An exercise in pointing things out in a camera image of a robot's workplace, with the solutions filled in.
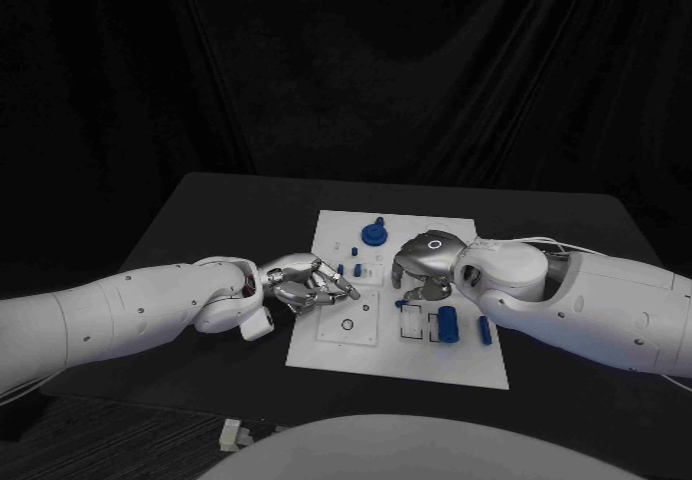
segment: black backdrop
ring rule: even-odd
[[[691,11],[3,2],[0,295],[113,273],[194,170],[612,193],[692,275]]]

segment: blue object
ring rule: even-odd
[[[479,327],[481,327],[481,338],[484,340],[484,345],[494,344],[494,336],[491,335],[491,325],[488,324],[488,317],[479,318]]]
[[[459,342],[458,310],[455,307],[440,307],[437,310],[439,338],[445,343]]]
[[[378,217],[375,223],[364,228],[361,238],[371,247],[380,247],[387,242],[386,219],[383,217]]]

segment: floor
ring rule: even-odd
[[[3,480],[195,479],[231,453],[224,419],[35,393],[0,408]],[[246,425],[256,440],[272,425]]]

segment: table surface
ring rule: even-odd
[[[472,218],[485,238],[548,236],[661,265],[608,195],[194,173],[122,271],[214,255],[262,265],[308,252],[321,209]],[[238,329],[211,335],[189,327],[168,345],[71,368],[44,392],[287,426],[370,413],[450,418],[534,436],[641,475],[692,478],[692,395],[658,375],[602,366],[502,328],[510,391],[292,368],[295,318],[276,300],[267,306],[277,329],[259,341],[246,342]]]

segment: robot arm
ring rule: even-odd
[[[437,278],[498,325],[605,365],[692,377],[688,278],[623,258],[551,254],[527,243],[481,238],[460,249],[455,239],[429,231],[398,253],[394,286],[403,271],[426,281],[406,299],[437,300],[440,291],[426,289]],[[547,278],[560,282],[551,298]]]
[[[329,293],[328,281],[344,293]],[[76,365],[164,345],[188,325],[205,333],[240,327],[256,340],[275,330],[266,296],[302,314],[360,293],[315,255],[298,254],[260,269],[250,260],[213,257],[0,301],[0,393]]]

